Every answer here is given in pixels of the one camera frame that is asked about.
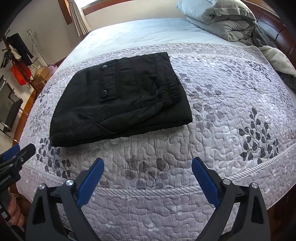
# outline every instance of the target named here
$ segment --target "leather headboard panel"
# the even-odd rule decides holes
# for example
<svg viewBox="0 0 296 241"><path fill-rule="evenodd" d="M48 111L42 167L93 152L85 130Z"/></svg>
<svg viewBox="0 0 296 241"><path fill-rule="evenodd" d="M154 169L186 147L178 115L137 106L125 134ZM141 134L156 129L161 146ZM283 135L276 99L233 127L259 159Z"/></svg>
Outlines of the leather headboard panel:
<svg viewBox="0 0 296 241"><path fill-rule="evenodd" d="M291 34L281 19L277 15L265 10L264 8L245 1L244 3L254 13L258 25L277 45L279 50L281 50L288 57L293 66L296 68L296 42L293 41Z"/></svg>

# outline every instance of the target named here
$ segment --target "chair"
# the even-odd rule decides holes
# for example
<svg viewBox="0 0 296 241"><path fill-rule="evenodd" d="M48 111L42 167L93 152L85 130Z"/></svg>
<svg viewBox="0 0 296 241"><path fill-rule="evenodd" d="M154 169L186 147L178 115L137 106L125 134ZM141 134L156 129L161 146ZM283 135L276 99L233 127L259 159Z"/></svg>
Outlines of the chair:
<svg viewBox="0 0 296 241"><path fill-rule="evenodd" d="M7 133L12 131L13 124L18 115L19 110L26 113L21 105L23 103L22 98L20 98L15 92L14 89L10 87L4 76L0 78L0 131L7 135L9 138L14 140L16 143L19 143L13 137Z"/></svg>

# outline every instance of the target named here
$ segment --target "window frame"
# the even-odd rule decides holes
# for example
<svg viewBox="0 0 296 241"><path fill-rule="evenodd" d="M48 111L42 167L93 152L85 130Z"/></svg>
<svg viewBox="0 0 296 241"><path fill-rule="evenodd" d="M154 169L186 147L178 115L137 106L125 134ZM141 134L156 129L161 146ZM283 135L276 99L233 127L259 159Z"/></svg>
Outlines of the window frame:
<svg viewBox="0 0 296 241"><path fill-rule="evenodd" d="M67 25L69 25L70 23L72 23L72 18L71 18L68 6L66 4L66 1L67 0L58 0L59 6L60 6L61 11L64 16L64 19L65 19ZM115 5L115 4L122 3L122 2L128 2L128 1L133 1L133 0L102 0L102 1L98 0L98 1L92 2L92 3L84 6L82 8L82 11L83 11L84 15L88 15L88 14L95 12L97 10L100 10L102 8L109 7L111 5Z"/></svg>

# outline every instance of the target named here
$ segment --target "snap button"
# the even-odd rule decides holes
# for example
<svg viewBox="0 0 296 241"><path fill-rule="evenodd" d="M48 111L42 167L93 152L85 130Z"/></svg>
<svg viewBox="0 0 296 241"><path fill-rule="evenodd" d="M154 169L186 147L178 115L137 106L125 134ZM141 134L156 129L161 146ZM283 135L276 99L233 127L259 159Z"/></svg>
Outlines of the snap button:
<svg viewBox="0 0 296 241"><path fill-rule="evenodd" d="M101 98L104 98L104 97L106 97L107 96L107 91L105 90L105 91L102 91L101 92Z"/></svg>
<svg viewBox="0 0 296 241"><path fill-rule="evenodd" d="M108 69L108 66L107 65L103 65L102 66L102 70L106 70L106 69Z"/></svg>

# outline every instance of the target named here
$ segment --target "human hand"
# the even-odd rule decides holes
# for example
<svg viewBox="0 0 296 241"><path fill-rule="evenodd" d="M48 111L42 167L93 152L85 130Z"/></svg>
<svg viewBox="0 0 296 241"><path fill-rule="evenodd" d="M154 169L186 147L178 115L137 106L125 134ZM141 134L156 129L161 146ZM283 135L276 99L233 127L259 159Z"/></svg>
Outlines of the human hand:
<svg viewBox="0 0 296 241"><path fill-rule="evenodd" d="M11 216L10 223L12 225L23 226L24 225L24 216L20 212L20 207L17 205L15 196L10 194L10 202L8 205L8 213Z"/></svg>

